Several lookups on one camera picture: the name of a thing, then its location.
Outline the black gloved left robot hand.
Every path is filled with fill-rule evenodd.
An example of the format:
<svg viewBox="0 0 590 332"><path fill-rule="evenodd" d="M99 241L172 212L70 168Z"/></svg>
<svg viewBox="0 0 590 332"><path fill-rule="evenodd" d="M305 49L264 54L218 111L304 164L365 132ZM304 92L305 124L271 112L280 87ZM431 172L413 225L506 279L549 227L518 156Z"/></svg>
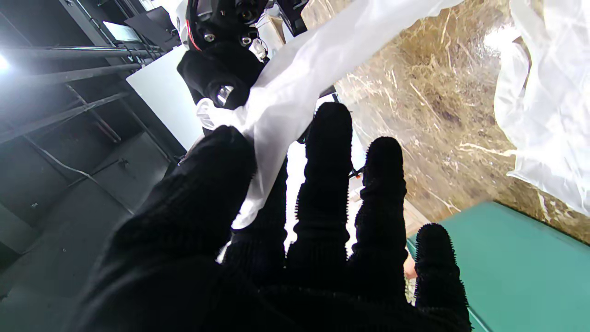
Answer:
<svg viewBox="0 0 590 332"><path fill-rule="evenodd" d="M417 234L415 304L407 259L401 146L371 143L351 256L348 175L352 118L322 104L306 141L286 240L286 165L255 220L230 226L255 171L253 144L220 126L194 145L106 244L75 308L74 332L469 332L468 301L442 225Z"/></svg>

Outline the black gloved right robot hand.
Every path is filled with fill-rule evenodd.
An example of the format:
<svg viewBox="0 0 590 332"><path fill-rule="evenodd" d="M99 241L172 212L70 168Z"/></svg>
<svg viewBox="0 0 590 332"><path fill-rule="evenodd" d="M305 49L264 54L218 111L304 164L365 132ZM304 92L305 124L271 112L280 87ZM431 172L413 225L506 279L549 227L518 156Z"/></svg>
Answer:
<svg viewBox="0 0 590 332"><path fill-rule="evenodd" d="M249 49L220 42L204 51L188 50L177 65L195 104L204 98L217 108L245 105L265 63Z"/></svg>

